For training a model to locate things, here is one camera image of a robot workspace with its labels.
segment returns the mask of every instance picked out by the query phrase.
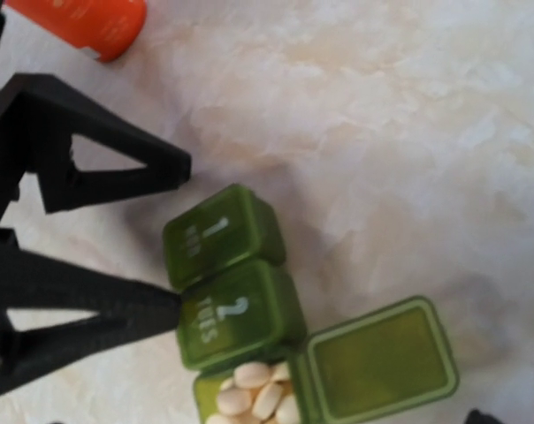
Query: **marble countertop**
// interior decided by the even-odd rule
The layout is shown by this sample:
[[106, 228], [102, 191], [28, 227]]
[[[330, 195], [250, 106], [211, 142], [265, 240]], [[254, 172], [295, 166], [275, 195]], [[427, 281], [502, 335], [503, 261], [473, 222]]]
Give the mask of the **marble countertop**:
[[[241, 182], [278, 212], [312, 330], [436, 301], [461, 387], [381, 423], [462, 424], [477, 406], [534, 424], [534, 0], [149, 0], [110, 65], [9, 13], [0, 85], [17, 71], [55, 73], [195, 159], [175, 193], [53, 216], [26, 178], [5, 218], [23, 247], [167, 287], [164, 224]], [[83, 169], [129, 165], [75, 150]], [[0, 424], [196, 424], [194, 377], [166, 334], [0, 398]]]

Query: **orange pill bottle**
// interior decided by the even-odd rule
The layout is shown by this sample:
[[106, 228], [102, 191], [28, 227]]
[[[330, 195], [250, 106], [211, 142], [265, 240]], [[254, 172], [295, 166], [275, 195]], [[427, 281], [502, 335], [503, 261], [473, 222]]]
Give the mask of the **orange pill bottle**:
[[6, 4], [101, 62], [127, 50], [147, 14], [145, 0], [7, 0]]

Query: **orange cylinder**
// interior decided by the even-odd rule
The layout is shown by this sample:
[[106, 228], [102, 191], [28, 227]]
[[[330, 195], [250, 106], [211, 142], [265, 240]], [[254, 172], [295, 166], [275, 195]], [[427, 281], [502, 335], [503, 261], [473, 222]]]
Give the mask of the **orange cylinder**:
[[134, 42], [147, 14], [145, 0], [7, 0], [14, 10], [101, 62]]

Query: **marble surface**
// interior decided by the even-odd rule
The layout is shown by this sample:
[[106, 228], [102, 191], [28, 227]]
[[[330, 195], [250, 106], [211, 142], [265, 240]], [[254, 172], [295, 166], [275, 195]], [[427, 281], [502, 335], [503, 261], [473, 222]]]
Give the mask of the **marble surface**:
[[[534, 0], [149, 0], [107, 66], [8, 18], [0, 84], [53, 72], [195, 158], [176, 193], [53, 216], [26, 178], [5, 218], [23, 247], [166, 287], [164, 223], [244, 183], [278, 212], [312, 330], [436, 300], [461, 387], [381, 423], [534, 424]], [[196, 424], [194, 376], [154, 337], [0, 398], [0, 424]]]

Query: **pill organizer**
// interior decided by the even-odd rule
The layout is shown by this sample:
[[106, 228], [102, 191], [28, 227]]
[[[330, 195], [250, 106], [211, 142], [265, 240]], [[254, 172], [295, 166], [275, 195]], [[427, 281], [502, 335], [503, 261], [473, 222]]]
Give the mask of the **pill organizer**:
[[249, 258], [272, 265], [286, 259], [272, 207], [237, 184], [170, 221], [163, 242], [171, 285], [178, 292]]
[[[286, 360], [301, 424], [354, 424], [453, 394], [459, 378], [432, 303], [406, 299], [314, 334], [299, 349], [263, 352], [267, 363]], [[222, 381], [239, 365], [203, 373], [195, 381], [202, 423], [217, 413]]]
[[307, 335], [291, 277], [266, 261], [244, 261], [183, 298], [177, 339], [189, 369], [221, 369]]

